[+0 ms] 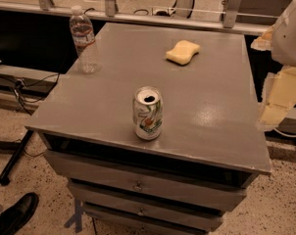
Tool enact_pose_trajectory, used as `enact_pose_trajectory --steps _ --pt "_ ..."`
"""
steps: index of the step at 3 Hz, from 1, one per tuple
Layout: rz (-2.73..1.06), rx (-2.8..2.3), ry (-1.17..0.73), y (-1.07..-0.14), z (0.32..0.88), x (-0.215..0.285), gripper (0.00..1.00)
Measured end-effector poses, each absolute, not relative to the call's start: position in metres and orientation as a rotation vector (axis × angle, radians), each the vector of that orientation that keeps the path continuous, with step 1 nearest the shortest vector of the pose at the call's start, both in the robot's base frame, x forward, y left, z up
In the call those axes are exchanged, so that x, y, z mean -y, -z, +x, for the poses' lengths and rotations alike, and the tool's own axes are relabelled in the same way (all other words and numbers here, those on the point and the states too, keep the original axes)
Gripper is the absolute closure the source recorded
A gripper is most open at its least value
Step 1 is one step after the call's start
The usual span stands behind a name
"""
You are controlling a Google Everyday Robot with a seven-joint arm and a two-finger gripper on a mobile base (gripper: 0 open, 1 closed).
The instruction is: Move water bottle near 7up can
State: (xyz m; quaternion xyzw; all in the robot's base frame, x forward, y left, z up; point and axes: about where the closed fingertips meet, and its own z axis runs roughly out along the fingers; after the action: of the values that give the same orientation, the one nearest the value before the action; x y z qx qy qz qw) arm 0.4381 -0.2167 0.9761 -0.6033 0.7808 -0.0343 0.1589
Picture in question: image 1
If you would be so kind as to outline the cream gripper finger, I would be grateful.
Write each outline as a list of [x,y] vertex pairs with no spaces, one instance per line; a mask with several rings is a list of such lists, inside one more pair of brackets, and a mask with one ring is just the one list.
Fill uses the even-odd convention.
[[257,51],[270,51],[273,27],[270,26],[261,36],[254,39],[251,48]]
[[296,105],[296,67],[284,66],[277,74],[269,72],[262,90],[259,123],[279,126]]

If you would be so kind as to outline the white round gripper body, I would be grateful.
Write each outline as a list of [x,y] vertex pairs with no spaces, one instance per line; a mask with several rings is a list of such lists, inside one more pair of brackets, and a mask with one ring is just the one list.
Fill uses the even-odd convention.
[[274,24],[271,37],[272,58],[296,67],[296,0],[292,0]]

